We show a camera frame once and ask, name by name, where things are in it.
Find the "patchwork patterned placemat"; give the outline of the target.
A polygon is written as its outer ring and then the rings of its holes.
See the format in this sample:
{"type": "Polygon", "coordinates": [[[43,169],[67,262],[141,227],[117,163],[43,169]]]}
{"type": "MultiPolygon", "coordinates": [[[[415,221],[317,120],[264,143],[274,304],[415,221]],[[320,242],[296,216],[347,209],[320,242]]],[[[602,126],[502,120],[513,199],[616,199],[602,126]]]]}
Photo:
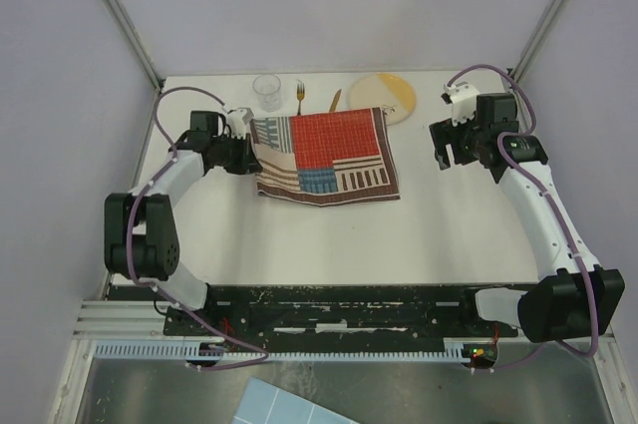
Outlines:
{"type": "Polygon", "coordinates": [[[400,197],[379,108],[254,119],[250,138],[262,196],[315,207],[400,197]]]}

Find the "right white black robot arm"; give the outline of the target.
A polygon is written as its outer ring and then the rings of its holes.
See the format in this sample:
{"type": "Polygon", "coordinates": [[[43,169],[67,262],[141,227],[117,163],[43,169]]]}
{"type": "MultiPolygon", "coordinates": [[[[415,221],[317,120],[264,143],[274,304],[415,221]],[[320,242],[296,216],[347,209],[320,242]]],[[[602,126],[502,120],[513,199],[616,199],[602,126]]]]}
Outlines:
{"type": "Polygon", "coordinates": [[[538,283],[527,291],[482,289],[457,312],[459,327],[480,335],[494,321],[534,343],[594,339],[607,331],[625,289],[617,269],[603,268],[568,216],[539,141],[519,130],[510,93],[482,94],[460,83],[445,88],[448,119],[430,134],[440,169],[480,163],[509,199],[531,246],[538,283]]]}

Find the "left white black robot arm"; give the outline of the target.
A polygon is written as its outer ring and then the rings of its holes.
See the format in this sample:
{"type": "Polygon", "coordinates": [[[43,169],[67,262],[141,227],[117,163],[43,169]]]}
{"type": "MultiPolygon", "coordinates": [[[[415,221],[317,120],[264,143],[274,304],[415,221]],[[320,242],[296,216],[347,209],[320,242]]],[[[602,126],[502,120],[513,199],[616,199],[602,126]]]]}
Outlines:
{"type": "Polygon", "coordinates": [[[105,199],[106,269],[187,308],[186,323],[200,334],[218,327],[220,310],[206,301],[208,285],[180,259],[173,207],[217,167],[239,176],[262,171],[251,145],[252,119],[248,108],[191,112],[189,128],[169,146],[159,170],[146,183],[105,199]]]}

